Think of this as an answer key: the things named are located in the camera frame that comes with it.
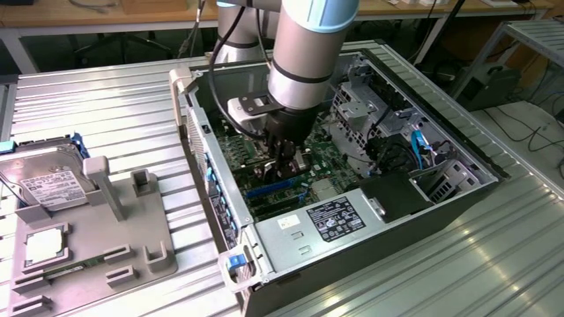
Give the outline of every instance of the wooden table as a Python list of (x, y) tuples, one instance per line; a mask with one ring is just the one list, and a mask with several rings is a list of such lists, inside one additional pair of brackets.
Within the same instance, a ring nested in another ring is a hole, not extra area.
[[(22, 44), (20, 38), (26, 36), (90, 34), (111, 32), (135, 32), (148, 30), (190, 29), (194, 27), (196, 18), (198, 0), (188, 1), (188, 10), (172, 13), (148, 13), (127, 15), (120, 6), (108, 8), (107, 14), (74, 6), (68, 0), (35, 0), (32, 6), (0, 6), (0, 39), (16, 61), (23, 73), (36, 73), (38, 67)], [(456, 0), (447, 5), (438, 5), (431, 17), (439, 21), (428, 36), (420, 56), (427, 53), (428, 46), (434, 41), (446, 17), (454, 8)], [(538, 6), (535, 18), (543, 16), (552, 7), (547, 0), (534, 0)], [(394, 20), (426, 18), (431, 6), (408, 5), (400, 2), (396, 6), (384, 0), (360, 0), (360, 12), (358, 20)], [(492, 8), (480, 0), (467, 0), (459, 17), (484, 15), (520, 15), (523, 8)], [(215, 0), (208, 0), (202, 15), (200, 27), (218, 26), (218, 6)]]

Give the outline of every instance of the power supply label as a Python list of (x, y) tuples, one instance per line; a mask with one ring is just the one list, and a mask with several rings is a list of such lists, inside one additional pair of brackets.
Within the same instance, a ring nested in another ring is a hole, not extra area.
[(347, 197), (324, 203), (308, 209), (307, 212), (326, 242), (331, 242), (366, 227)]
[(28, 178), (22, 180), (22, 184), (44, 207), (87, 197), (71, 170)]

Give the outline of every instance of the white sticker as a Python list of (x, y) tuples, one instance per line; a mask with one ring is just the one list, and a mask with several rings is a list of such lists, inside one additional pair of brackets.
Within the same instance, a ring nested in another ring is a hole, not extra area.
[(300, 219), (298, 218), (298, 215), (291, 215), (288, 217), (279, 219), (279, 226), (283, 230), (299, 224), (300, 224)]
[(44, 207), (84, 199), (87, 196), (71, 170), (22, 181), (35, 200)]

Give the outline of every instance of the aluminum table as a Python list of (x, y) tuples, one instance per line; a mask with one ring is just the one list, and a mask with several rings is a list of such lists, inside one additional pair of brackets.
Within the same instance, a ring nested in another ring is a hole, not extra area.
[[(358, 42), (344, 47), (355, 48), (372, 50), (512, 179), (446, 230), (272, 316), (562, 314), (563, 190), (388, 46)], [(74, 312), (79, 316), (240, 315), (216, 267), (218, 251), (183, 157), (168, 92), (168, 71), (206, 62), (196, 58), (24, 75), (4, 91), (10, 96), (4, 109), (15, 112), (3, 131), (14, 140), (80, 131), (94, 155), (110, 158), (112, 180), (142, 167), (159, 176), (179, 272), (82, 307)], [(15, 198), (3, 191), (0, 309), (10, 287), (14, 204)]]

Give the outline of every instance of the blue memory slot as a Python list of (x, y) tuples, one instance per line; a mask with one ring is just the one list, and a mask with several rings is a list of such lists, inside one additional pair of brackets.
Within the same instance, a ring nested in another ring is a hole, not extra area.
[(294, 186), (295, 179), (291, 178), (288, 180), (283, 180), (282, 182), (274, 183), (271, 185), (263, 186), (256, 188), (255, 190), (250, 190), (247, 192), (247, 198), (254, 198), (260, 195), (267, 195), (278, 190), (283, 190)]

